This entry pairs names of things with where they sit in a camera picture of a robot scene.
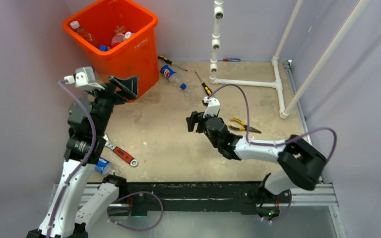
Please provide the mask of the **Pepsi bottle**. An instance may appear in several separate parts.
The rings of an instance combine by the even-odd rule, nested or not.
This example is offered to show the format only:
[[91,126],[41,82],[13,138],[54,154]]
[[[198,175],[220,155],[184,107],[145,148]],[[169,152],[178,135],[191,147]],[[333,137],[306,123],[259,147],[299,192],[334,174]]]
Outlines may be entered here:
[[167,64],[163,65],[160,68],[160,73],[170,82],[178,81],[179,77],[176,71],[174,71],[170,66]]

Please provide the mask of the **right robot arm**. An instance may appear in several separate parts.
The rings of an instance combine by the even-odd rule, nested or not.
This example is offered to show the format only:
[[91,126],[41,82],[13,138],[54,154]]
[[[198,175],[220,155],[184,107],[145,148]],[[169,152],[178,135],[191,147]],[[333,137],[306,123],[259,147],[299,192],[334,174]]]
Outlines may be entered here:
[[245,137],[233,134],[222,118],[204,117],[202,112],[192,112],[186,122],[189,132],[203,133],[227,159],[279,164],[282,169],[264,178],[258,189],[260,198],[266,202],[289,189],[314,190],[327,163],[322,153],[297,135],[291,135],[288,140],[258,140],[251,144]]

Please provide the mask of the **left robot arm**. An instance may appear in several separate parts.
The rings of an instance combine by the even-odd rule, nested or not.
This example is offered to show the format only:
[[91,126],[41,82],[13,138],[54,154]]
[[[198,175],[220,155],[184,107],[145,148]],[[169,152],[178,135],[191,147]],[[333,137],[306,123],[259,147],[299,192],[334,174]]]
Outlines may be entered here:
[[109,203],[124,202],[128,196],[128,189],[123,186],[125,179],[109,176],[99,193],[85,205],[80,205],[87,182],[105,147],[104,134],[113,109],[137,98],[139,77],[120,79],[110,76],[107,83],[100,84],[75,74],[58,82],[63,90],[69,84],[81,87],[93,96],[93,100],[72,97],[62,175],[42,223],[27,233],[29,238],[86,238]]

